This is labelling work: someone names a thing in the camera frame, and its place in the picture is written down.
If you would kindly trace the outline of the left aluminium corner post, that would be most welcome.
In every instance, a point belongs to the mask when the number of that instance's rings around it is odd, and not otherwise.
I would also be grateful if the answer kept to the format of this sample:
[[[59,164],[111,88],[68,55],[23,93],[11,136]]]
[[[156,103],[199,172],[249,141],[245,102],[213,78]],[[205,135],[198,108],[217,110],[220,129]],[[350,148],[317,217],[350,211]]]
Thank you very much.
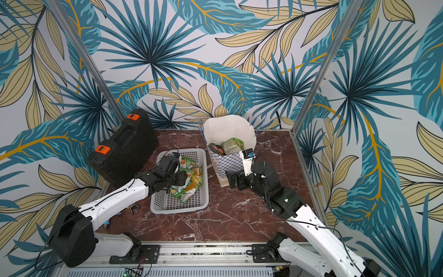
[[[53,12],[54,17],[60,24],[61,28],[65,31],[66,36],[69,38],[74,48],[78,52],[79,58],[83,61],[88,72],[96,81],[96,84],[101,90],[102,94],[105,96],[109,107],[114,111],[117,121],[122,123],[122,121],[125,119],[125,116],[121,112],[121,109],[118,107],[115,98],[113,97],[98,67],[95,65],[91,54],[89,53],[82,38],[80,37],[81,32],[76,31],[76,27],[69,18],[66,10],[63,8],[61,1],[48,0],[46,1],[46,3],[48,8]]]

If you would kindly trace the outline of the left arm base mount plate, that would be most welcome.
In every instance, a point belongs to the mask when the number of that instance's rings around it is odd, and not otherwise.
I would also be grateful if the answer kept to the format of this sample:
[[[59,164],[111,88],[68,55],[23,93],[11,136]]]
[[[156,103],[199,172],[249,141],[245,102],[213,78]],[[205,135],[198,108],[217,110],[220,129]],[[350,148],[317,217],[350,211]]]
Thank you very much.
[[[156,264],[160,245],[136,245],[125,256],[111,256],[110,264]]]

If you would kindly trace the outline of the black plastic tool case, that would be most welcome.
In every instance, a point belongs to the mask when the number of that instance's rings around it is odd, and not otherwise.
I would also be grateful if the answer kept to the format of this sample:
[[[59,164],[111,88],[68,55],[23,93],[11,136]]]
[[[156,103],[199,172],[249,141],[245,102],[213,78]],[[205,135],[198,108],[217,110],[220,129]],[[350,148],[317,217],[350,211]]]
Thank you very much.
[[[148,112],[137,108],[109,139],[90,153],[87,161],[111,186],[120,188],[140,172],[158,144]]]

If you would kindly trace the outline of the blue checkered paper bag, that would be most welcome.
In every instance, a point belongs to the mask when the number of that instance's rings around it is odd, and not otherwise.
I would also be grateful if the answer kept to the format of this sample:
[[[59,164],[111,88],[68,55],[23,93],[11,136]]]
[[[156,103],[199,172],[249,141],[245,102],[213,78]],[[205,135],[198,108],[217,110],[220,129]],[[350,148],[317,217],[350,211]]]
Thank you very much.
[[[242,152],[255,149],[257,139],[254,127],[241,116],[226,115],[200,121],[199,130],[220,186],[229,186],[226,171],[242,171]]]

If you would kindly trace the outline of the orange brown condiment packet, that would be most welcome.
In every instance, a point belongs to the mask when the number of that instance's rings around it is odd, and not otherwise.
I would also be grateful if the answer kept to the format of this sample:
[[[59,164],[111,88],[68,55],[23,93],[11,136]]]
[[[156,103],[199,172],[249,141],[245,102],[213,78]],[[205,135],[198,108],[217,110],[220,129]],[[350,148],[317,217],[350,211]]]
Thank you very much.
[[[199,189],[204,181],[203,170],[201,167],[194,167],[191,171],[193,172],[190,178],[191,186],[195,189]]]

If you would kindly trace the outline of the aluminium front rail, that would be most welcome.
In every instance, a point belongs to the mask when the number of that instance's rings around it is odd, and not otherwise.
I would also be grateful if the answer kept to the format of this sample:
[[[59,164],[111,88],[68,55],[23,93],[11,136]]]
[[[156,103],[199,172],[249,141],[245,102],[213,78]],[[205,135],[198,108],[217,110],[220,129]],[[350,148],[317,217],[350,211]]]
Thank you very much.
[[[160,245],[160,254],[157,265],[175,266],[234,266],[251,264],[277,264],[277,263],[254,263],[253,258],[246,254],[251,249],[252,242],[163,242],[143,245]],[[94,259],[100,257],[91,257],[84,263],[92,263]],[[60,270],[68,268],[63,262]]]

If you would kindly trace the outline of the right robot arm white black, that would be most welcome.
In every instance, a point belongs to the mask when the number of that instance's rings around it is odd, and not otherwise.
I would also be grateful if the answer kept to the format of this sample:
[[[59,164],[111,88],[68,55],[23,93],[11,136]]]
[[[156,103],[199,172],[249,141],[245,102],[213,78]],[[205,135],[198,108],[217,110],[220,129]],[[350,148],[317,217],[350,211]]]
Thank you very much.
[[[299,266],[315,277],[376,277],[381,267],[347,248],[339,232],[326,227],[304,199],[289,187],[284,187],[272,165],[248,159],[243,170],[227,171],[232,189],[251,189],[264,200],[275,216],[301,233],[316,250],[300,247],[284,234],[277,234],[268,247],[277,257]]]

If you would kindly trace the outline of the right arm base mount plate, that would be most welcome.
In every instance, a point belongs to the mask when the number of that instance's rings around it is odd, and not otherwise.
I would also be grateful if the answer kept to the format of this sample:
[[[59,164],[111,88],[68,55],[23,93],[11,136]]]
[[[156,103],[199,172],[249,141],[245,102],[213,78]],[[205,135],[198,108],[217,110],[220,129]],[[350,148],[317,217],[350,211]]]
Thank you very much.
[[[291,261],[284,259],[276,248],[268,244],[253,244],[246,254],[253,258],[254,263],[291,263]]]

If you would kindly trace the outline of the aluminium corner post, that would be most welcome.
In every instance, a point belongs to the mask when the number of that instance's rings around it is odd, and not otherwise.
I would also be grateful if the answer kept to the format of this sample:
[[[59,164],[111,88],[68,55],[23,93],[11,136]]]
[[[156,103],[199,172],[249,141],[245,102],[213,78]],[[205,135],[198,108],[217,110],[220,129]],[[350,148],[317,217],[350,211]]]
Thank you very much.
[[[363,2],[362,0],[350,1],[348,9],[346,10],[344,17],[343,17],[342,21],[340,22],[340,25],[338,26],[337,34],[335,35],[334,40],[331,41],[329,49],[326,52],[326,55],[323,59],[321,66],[319,67],[316,78],[310,88],[309,93],[307,94],[307,96],[305,98],[305,102],[304,102],[304,104],[298,114],[298,117],[295,121],[295,124],[291,130],[292,136],[295,137],[297,135],[297,133],[301,130],[303,120],[309,112],[310,106],[312,105],[312,103],[315,99],[316,93],[321,85],[321,82],[322,82],[329,66],[333,62],[338,50],[340,49],[340,46],[346,37],[346,33],[347,33],[348,29],[350,28],[350,26],[352,25],[354,17],[356,16],[362,2]]]
[[[74,48],[78,52],[79,58],[83,61],[88,72],[96,81],[96,84],[101,90],[102,94],[105,96],[109,107],[114,111],[117,121],[122,123],[122,121],[125,119],[125,116],[121,112],[121,109],[118,107],[115,98],[113,97],[98,67],[95,65],[91,54],[89,53],[82,38],[80,37],[81,32],[76,31],[76,27],[69,18],[66,10],[63,8],[61,1],[48,0],[46,1],[46,3],[48,8],[53,12],[54,17],[60,24],[61,28],[65,31],[66,36],[69,38]]]

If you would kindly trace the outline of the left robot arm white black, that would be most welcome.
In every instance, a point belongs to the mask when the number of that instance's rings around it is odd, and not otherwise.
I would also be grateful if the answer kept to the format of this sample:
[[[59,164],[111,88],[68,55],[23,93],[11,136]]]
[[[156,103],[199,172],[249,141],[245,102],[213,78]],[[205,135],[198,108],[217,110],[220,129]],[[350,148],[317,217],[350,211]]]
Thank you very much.
[[[130,233],[99,234],[97,229],[123,209],[166,190],[183,185],[186,176],[179,172],[181,155],[163,156],[156,166],[138,173],[126,185],[80,207],[69,204],[58,213],[48,238],[51,250],[69,268],[77,267],[91,257],[115,256],[138,263],[146,255],[141,241]]]

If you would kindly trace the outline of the large dark green condiment packet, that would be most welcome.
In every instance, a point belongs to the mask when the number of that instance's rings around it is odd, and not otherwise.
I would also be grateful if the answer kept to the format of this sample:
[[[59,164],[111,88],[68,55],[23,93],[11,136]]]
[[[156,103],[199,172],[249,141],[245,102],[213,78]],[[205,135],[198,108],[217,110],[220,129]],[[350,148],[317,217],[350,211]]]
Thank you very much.
[[[208,148],[215,154],[220,155],[220,156],[226,156],[226,153],[224,151],[224,149],[222,148],[221,145],[217,145],[215,143],[210,143],[208,145]]]

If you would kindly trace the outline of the right aluminium corner post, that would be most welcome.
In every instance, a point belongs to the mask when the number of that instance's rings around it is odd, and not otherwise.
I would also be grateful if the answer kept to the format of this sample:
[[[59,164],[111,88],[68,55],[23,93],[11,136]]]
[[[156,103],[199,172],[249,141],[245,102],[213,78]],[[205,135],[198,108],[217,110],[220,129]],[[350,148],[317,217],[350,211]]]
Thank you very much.
[[[356,16],[362,2],[363,2],[362,0],[350,1],[348,9],[346,10],[344,17],[343,17],[342,21],[340,22],[340,25],[338,26],[337,34],[335,35],[334,40],[331,41],[329,49],[326,52],[326,55],[323,59],[321,66],[319,67],[316,78],[310,88],[309,93],[307,94],[307,96],[305,98],[305,102],[304,102],[304,104],[298,114],[298,117],[295,121],[295,124],[291,130],[292,136],[295,137],[297,135],[297,133],[301,130],[303,120],[309,112],[310,106],[312,105],[312,103],[315,99],[316,93],[321,85],[321,82],[322,82],[329,66],[333,62],[338,50],[340,49],[340,46],[346,37],[346,33],[347,33],[348,29],[350,28],[350,26],[352,25],[354,17]]]

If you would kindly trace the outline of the white plastic perforated basket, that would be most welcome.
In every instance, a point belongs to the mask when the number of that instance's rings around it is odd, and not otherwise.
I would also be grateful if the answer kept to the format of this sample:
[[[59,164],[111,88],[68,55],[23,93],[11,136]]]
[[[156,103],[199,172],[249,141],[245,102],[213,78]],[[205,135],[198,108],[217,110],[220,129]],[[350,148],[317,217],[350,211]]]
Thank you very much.
[[[205,150],[201,148],[188,148],[163,151],[157,156],[156,162],[160,161],[163,156],[172,155],[176,152],[185,157],[193,159],[203,167],[203,184],[186,203],[173,198],[172,195],[166,193],[164,190],[154,193],[151,197],[150,206],[151,211],[154,214],[180,214],[195,212],[207,208],[210,202],[207,156]]]

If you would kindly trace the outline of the green packet with barcode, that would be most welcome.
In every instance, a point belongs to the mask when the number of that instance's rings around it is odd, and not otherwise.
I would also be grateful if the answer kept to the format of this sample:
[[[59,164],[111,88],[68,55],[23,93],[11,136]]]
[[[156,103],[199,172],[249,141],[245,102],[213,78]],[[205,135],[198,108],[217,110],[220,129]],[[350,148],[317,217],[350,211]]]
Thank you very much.
[[[193,182],[189,182],[185,186],[171,186],[170,193],[173,198],[178,199],[182,203],[187,203],[188,200],[195,194],[199,189],[199,186]]]

